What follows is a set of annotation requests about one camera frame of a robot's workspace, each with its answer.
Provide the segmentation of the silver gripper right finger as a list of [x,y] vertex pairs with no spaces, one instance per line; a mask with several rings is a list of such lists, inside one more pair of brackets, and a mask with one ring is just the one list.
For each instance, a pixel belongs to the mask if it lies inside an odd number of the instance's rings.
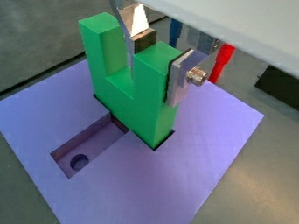
[[170,62],[170,78],[166,103],[177,107],[189,94],[190,85],[199,87],[209,78],[202,63],[223,46],[223,42],[211,35],[190,28],[187,42],[191,48]]

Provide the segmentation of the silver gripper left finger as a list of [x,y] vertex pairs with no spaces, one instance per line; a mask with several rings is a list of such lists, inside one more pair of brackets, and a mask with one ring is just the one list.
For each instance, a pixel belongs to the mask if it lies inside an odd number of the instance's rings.
[[127,64],[134,68],[134,57],[157,43],[157,30],[150,27],[146,7],[135,0],[110,0],[121,24],[127,51]]

